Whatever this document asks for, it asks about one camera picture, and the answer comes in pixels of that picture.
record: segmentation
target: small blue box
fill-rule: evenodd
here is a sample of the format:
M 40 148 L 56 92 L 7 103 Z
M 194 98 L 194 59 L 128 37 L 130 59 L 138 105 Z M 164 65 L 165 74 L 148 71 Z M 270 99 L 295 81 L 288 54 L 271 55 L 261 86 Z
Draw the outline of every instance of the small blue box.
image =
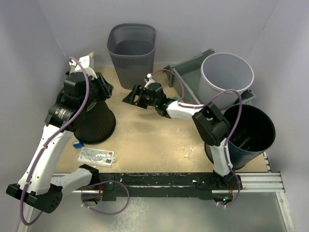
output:
M 82 141 L 75 141 L 73 142 L 73 147 L 75 147 L 76 149 L 78 148 L 82 148 L 84 146 Z

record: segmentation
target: white wall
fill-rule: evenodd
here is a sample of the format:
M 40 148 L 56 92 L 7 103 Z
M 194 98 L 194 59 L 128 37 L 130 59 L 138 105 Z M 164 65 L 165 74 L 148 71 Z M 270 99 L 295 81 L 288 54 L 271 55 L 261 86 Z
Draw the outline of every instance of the white wall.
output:
M 309 218 L 309 1 L 281 0 L 251 51 L 254 104 L 273 120 L 277 138 L 267 152 L 281 171 L 300 232 Z
M 67 65 L 36 0 L 0 1 L 0 54 L 0 230 L 12 232 L 19 201 L 5 190 L 33 157 Z
M 96 65 L 111 64 L 106 49 L 121 23 L 157 30 L 155 63 L 186 60 L 213 48 L 246 58 L 279 0 L 38 0 L 65 55 L 96 52 Z

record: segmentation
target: gray plastic crate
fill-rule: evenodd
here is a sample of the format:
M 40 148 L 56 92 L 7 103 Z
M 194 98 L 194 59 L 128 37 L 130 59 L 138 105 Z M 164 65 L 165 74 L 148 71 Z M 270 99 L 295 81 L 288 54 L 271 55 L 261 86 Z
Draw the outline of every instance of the gray plastic crate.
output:
M 174 71 L 180 78 L 184 86 L 184 99 L 185 103 L 201 104 L 196 97 L 199 80 L 201 77 L 201 65 L 207 56 L 215 53 L 214 50 L 209 49 L 202 54 L 196 55 L 193 58 L 183 61 L 175 65 L 168 65 L 165 69 Z M 169 87 L 174 87 L 179 95 L 182 94 L 181 85 L 177 78 L 170 72 L 166 73 L 169 79 Z M 246 90 L 241 95 L 243 103 L 247 103 L 256 98 L 256 95 L 251 90 Z
M 107 49 L 123 88 L 145 85 L 144 77 L 153 72 L 155 29 L 145 24 L 125 23 L 114 27 Z

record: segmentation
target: wooden table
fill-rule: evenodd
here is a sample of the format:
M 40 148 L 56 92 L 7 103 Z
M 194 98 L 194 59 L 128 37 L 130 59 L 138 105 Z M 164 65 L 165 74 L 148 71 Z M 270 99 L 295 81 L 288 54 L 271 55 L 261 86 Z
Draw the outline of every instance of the wooden table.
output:
M 168 119 L 158 115 L 153 107 L 142 109 L 122 102 L 130 90 L 120 86 L 113 66 L 96 68 L 114 86 L 107 105 L 116 117 L 116 128 L 112 136 L 98 145 L 86 147 L 114 151 L 116 162 L 111 168 L 94 166 L 102 173 L 179 173 L 212 172 L 213 164 L 208 160 L 204 143 L 193 122 Z M 158 73 L 154 80 L 161 83 L 170 98 L 179 97 L 174 88 L 168 87 L 164 73 Z M 81 163 L 77 162 L 80 149 L 72 145 L 72 138 L 58 162 L 55 173 L 71 173 Z M 238 172 L 267 172 L 263 155 L 250 161 Z

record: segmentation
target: gray bin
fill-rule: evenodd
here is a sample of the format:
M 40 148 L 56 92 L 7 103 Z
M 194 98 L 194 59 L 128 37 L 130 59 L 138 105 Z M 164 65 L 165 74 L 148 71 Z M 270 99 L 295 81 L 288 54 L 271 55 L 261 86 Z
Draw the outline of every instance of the gray bin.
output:
M 153 72 L 155 29 L 145 24 L 125 23 L 111 30 L 107 49 L 123 88 L 145 85 L 144 77 Z

